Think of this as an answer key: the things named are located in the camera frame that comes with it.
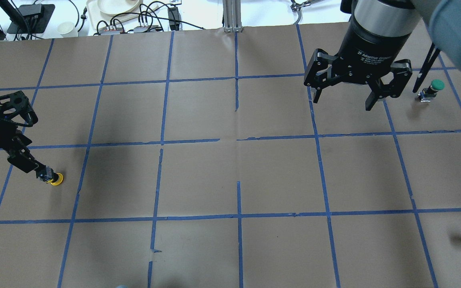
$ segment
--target metal bracket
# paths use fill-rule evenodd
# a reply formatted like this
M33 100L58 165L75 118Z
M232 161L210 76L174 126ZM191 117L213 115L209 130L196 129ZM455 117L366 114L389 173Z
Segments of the metal bracket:
M241 0L223 0L223 30L241 32Z

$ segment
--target white round object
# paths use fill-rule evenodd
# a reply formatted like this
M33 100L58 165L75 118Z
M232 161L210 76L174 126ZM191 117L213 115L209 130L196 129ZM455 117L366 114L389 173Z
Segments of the white round object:
M117 15L119 13L129 12L138 6L138 0L97 0L97 7L102 13L108 15Z
M58 28L56 28L56 30L64 38L78 36L76 26L73 22L63 22L62 24L58 25Z

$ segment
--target white floor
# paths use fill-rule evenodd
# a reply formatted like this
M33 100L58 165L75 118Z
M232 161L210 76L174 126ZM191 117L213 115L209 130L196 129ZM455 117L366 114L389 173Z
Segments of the white floor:
M33 3L32 0L14 0L17 6ZM86 6L86 0L73 0L82 13ZM37 36L43 38L58 38L60 35L56 31L59 24L66 21L76 21L77 13L74 6L66 0L39 0L38 3L55 4L55 11L44 34ZM330 23L347 22L349 15L339 10L340 0L323 0L309 7L302 8L302 20L300 24L309 23ZM292 24L297 19L297 14L293 13L289 6L289 0L242 0L241 15L243 26L277 26ZM196 24L206 29L222 27L223 7L222 0L184 0L179 6L181 20ZM159 17L167 18L166 8L160 9ZM4 32L8 29L10 19L0 8L0 23ZM162 20L165 29L168 21ZM125 28L132 29L138 25L137 20L129 20L124 23ZM183 24L183 30L197 29L187 24ZM85 26L80 31L79 36L87 36L95 33L90 21L86 20Z

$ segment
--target white cup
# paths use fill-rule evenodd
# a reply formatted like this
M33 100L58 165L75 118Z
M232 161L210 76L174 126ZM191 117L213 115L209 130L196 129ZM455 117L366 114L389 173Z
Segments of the white cup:
M62 35L63 38L78 36L76 26L73 22L63 22L62 24L58 25L56 30L58 33L60 33L60 35Z

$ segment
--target green cap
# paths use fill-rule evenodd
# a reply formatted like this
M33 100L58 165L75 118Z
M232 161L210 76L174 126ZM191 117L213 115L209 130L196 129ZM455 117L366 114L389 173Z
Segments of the green cap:
M431 88L435 91L440 91L444 89L444 82L441 80L435 79L431 82Z

